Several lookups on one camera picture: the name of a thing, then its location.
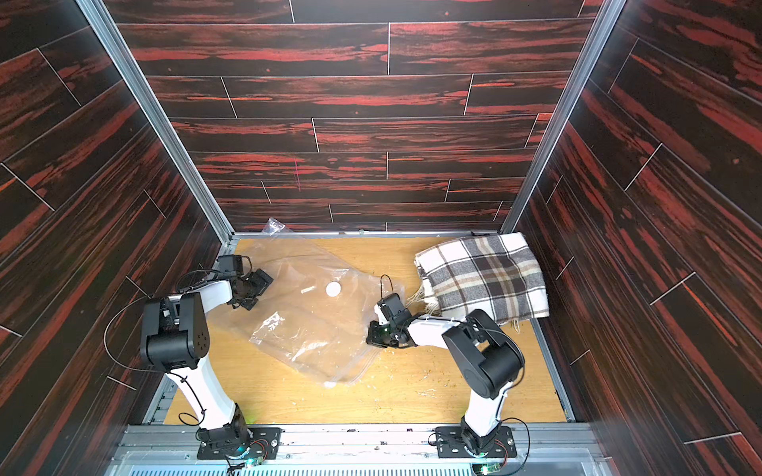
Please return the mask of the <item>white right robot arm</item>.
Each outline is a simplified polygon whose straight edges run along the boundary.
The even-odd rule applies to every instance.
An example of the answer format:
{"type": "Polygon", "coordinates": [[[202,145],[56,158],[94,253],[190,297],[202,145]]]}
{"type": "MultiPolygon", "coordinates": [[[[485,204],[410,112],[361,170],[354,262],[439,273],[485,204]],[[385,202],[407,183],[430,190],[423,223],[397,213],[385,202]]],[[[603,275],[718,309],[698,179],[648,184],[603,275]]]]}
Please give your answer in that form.
{"type": "Polygon", "coordinates": [[[488,454],[498,439],[507,393],[525,368],[518,345],[481,309],[461,319],[413,315],[397,294],[391,294],[375,305],[374,312],[367,344],[394,349],[428,346],[450,352],[470,387],[460,441],[473,456],[488,454]]]}

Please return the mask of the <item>clear plastic vacuum bag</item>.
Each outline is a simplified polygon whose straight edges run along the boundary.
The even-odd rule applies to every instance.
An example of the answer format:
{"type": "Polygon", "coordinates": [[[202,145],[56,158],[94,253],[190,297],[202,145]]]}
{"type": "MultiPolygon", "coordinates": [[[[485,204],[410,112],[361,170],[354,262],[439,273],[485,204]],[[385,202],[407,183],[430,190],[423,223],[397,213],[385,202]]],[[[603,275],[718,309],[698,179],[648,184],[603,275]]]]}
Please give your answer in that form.
{"type": "Polygon", "coordinates": [[[404,285],[355,269],[274,218],[263,232],[242,254],[273,283],[251,311],[224,305],[210,323],[327,387],[355,383],[380,352],[366,343],[374,307],[404,297],[404,285]]]}

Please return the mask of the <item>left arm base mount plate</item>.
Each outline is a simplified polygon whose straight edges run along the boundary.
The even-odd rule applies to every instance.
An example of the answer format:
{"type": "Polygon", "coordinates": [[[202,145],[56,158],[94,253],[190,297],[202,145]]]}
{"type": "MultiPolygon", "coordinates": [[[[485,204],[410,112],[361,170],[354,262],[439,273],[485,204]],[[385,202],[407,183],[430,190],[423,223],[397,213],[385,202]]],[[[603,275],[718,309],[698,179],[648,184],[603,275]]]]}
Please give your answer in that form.
{"type": "Polygon", "coordinates": [[[196,433],[200,446],[198,460],[244,461],[248,459],[274,460],[283,436],[283,428],[277,426],[250,426],[246,432],[218,428],[196,433]]]}

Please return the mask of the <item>grey brown tartan scarf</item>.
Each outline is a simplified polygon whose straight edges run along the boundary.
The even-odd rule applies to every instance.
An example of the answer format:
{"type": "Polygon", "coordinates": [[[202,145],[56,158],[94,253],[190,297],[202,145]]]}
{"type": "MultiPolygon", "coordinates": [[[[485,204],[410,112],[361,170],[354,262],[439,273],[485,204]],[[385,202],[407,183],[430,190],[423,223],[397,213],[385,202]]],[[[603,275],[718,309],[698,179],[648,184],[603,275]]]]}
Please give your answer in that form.
{"type": "Polygon", "coordinates": [[[460,321],[478,309],[506,325],[551,314],[543,271],[521,233],[458,238],[414,263],[421,285],[409,301],[430,315],[460,321]]]}

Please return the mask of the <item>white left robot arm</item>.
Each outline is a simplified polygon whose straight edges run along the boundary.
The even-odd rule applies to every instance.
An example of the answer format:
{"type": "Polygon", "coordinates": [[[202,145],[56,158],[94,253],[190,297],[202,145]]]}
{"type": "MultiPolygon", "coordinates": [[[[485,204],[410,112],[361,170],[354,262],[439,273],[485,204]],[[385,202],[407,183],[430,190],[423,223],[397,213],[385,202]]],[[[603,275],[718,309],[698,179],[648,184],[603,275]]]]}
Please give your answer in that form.
{"type": "Polygon", "coordinates": [[[250,311],[273,283],[249,258],[223,255],[202,281],[168,297],[147,301],[140,353],[154,370],[167,375],[192,406],[182,422],[196,427],[202,459],[240,459],[252,446],[252,434],[232,398],[222,389],[210,363],[206,315],[218,307],[250,311]]]}

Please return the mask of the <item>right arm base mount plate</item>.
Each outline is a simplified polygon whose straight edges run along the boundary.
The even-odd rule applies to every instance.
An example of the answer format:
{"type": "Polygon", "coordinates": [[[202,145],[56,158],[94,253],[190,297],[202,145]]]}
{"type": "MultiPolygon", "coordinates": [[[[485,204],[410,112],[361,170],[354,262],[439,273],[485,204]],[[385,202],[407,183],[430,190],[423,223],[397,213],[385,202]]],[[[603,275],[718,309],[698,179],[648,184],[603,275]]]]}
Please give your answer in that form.
{"type": "Polygon", "coordinates": [[[478,436],[467,426],[438,426],[428,438],[439,458],[515,458],[518,454],[512,430],[496,426],[487,436],[478,436]]]}

